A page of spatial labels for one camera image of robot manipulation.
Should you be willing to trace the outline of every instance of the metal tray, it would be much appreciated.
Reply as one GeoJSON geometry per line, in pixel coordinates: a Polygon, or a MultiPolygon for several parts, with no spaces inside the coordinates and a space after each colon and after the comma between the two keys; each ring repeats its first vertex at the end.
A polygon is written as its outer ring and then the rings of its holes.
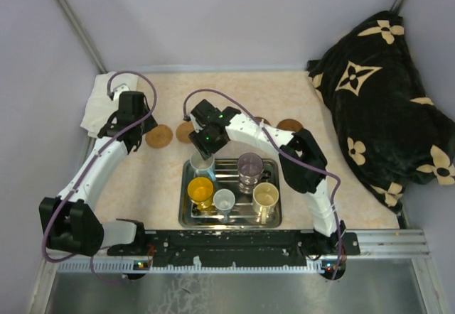
{"type": "MultiPolygon", "coordinates": [[[[263,159],[264,173],[262,181],[274,184],[279,191],[278,165],[272,159],[263,159]]],[[[191,229],[269,229],[277,227],[282,222],[281,197],[278,199],[275,211],[269,215],[264,224],[259,222],[259,215],[252,209],[252,189],[245,187],[238,180],[237,159],[215,160],[215,191],[227,188],[235,194],[235,205],[230,213],[229,222],[222,223],[223,216],[215,207],[198,210],[191,202],[186,188],[194,176],[190,161],[183,165],[182,188],[178,221],[183,227],[191,229]]]]}

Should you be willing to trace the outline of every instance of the beige tabletop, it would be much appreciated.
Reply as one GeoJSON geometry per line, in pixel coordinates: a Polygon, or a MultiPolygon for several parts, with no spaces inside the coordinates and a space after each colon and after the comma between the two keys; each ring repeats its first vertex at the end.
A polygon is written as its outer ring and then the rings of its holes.
{"type": "MultiPolygon", "coordinates": [[[[264,117],[272,126],[292,118],[300,121],[318,142],[328,160],[327,170],[341,177],[336,193],[336,207],[349,229],[398,228],[396,216],[383,207],[355,178],[339,149],[331,114],[319,101],[305,72],[213,72],[147,75],[155,84],[158,103],[154,118],[173,130],[172,142],[155,149],[145,141],[136,153],[129,154],[117,167],[97,203],[96,214],[101,222],[127,218],[139,220],[147,229],[181,229],[178,223],[183,164],[195,148],[182,144],[175,137],[182,123],[182,104],[188,93],[200,88],[223,91],[242,103],[255,116],[264,117]]],[[[139,81],[138,90],[145,92],[149,104],[152,93],[139,81]]],[[[231,105],[211,93],[194,95],[188,102],[191,110],[202,98],[223,110],[231,105]]],[[[236,142],[230,142],[216,158],[238,158],[255,152],[263,158],[274,158],[236,142]]],[[[328,179],[329,190],[335,185],[328,179]]],[[[294,192],[280,175],[283,221],[280,229],[311,229],[312,218],[305,195],[294,192]]]]}

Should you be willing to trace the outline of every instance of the wall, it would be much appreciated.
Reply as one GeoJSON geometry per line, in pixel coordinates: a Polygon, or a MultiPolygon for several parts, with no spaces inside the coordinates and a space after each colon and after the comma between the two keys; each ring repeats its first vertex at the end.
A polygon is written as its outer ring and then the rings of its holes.
{"type": "Polygon", "coordinates": [[[108,70],[150,71],[303,67],[394,0],[68,1],[108,70]]]}
{"type": "Polygon", "coordinates": [[[41,260],[38,205],[71,179],[95,69],[54,0],[0,0],[0,313],[24,313],[41,260]]]}
{"type": "MultiPolygon", "coordinates": [[[[428,95],[455,119],[455,0],[409,0],[403,8],[407,39],[428,95]]],[[[455,186],[409,188],[404,197],[411,223],[424,229],[447,300],[455,310],[455,186]]]]}

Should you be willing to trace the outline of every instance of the wooden coaster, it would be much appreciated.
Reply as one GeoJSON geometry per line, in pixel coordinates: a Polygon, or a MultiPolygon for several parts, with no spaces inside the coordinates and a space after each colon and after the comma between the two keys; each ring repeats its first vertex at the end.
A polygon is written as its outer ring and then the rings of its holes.
{"type": "Polygon", "coordinates": [[[304,126],[294,119],[285,119],[279,122],[277,128],[284,131],[300,131],[304,126]]]}
{"type": "Polygon", "coordinates": [[[257,121],[261,122],[262,120],[264,120],[264,123],[265,124],[268,124],[270,126],[270,122],[268,122],[266,119],[264,119],[263,117],[255,117],[257,121]]]}
{"type": "Polygon", "coordinates": [[[191,144],[190,138],[188,138],[188,135],[194,131],[193,123],[190,122],[183,122],[177,127],[176,130],[176,136],[177,139],[182,143],[182,144],[191,144]]]}
{"type": "Polygon", "coordinates": [[[159,124],[149,133],[145,134],[145,142],[153,148],[163,148],[172,141],[172,130],[165,124],[159,124]]]}

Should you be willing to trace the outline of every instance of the black fabric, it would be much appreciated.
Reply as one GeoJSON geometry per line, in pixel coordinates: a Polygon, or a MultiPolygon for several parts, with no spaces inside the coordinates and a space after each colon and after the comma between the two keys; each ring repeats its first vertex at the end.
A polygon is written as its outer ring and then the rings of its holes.
{"type": "Polygon", "coordinates": [[[409,182],[455,183],[455,123],[427,97],[402,26],[377,13],[308,62],[348,165],[394,212],[409,182]]]}

